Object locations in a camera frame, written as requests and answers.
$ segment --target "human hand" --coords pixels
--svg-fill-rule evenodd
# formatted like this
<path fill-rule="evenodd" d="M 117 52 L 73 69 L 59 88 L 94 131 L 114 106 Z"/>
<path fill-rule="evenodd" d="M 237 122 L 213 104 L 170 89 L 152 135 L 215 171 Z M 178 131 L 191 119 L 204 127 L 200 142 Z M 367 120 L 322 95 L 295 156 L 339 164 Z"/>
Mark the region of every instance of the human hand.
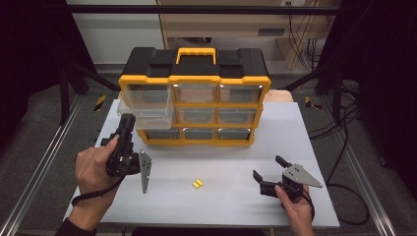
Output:
<path fill-rule="evenodd" d="M 308 186 L 304 185 L 304 190 L 308 193 Z M 312 210 L 310 204 L 302 197 L 292 203 L 288 195 L 279 186 L 275 186 L 276 194 L 285 207 L 289 225 L 294 236 L 314 235 L 312 226 Z"/>
<path fill-rule="evenodd" d="M 116 149 L 118 138 L 114 137 L 106 147 L 90 147 L 77 154 L 75 174 L 81 194 L 107 189 L 119 179 L 106 172 L 107 159 Z M 81 229 L 93 231 L 113 203 L 117 189 L 102 197 L 79 201 L 68 219 Z"/>

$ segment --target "black sleeve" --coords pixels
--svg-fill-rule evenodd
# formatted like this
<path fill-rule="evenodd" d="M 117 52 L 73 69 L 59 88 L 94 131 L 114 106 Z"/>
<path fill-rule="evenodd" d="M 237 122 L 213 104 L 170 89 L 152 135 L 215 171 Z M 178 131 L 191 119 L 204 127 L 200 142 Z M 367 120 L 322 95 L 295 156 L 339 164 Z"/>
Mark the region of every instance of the black sleeve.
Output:
<path fill-rule="evenodd" d="M 64 220 L 55 236 L 94 236 L 97 231 L 86 231 L 74 225 L 68 218 Z"/>

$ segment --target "yellow and black organizer box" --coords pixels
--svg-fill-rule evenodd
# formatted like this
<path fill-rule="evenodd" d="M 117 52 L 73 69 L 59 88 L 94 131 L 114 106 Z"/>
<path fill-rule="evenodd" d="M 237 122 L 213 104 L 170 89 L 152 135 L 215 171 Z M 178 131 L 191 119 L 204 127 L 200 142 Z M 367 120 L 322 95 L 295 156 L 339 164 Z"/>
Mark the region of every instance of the yellow and black organizer box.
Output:
<path fill-rule="evenodd" d="M 270 79 L 257 48 L 136 47 L 119 84 L 147 145 L 249 146 Z"/>

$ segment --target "white tabletop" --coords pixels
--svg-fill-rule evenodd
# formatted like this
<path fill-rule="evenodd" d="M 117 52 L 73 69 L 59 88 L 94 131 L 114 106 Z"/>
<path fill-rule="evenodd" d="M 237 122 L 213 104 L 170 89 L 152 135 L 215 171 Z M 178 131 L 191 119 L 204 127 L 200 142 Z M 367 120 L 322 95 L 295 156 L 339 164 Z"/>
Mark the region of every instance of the white tabletop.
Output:
<path fill-rule="evenodd" d="M 97 145 L 113 133 L 120 117 L 114 100 Z M 298 163 L 324 184 L 297 103 L 265 102 L 255 141 L 249 147 L 146 146 L 134 132 L 134 151 L 153 160 L 149 192 L 142 193 L 141 175 L 128 176 L 101 222 L 145 226 L 278 227 L 288 225 L 276 198 L 260 195 L 252 173 L 266 181 L 281 180 L 275 156 Z M 204 186 L 193 187 L 200 178 Z M 310 188 L 316 208 L 315 227 L 339 227 L 328 189 Z"/>

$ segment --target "white wall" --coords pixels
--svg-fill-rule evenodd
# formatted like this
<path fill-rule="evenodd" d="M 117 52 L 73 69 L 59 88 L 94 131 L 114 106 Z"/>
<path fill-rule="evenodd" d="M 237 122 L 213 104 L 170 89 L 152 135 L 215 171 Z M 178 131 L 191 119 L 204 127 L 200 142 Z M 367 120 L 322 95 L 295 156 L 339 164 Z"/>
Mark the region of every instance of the white wall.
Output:
<path fill-rule="evenodd" d="M 68 4 L 155 5 L 155 0 L 67 0 Z M 134 47 L 163 49 L 158 14 L 73 14 L 94 64 L 125 64 Z"/>

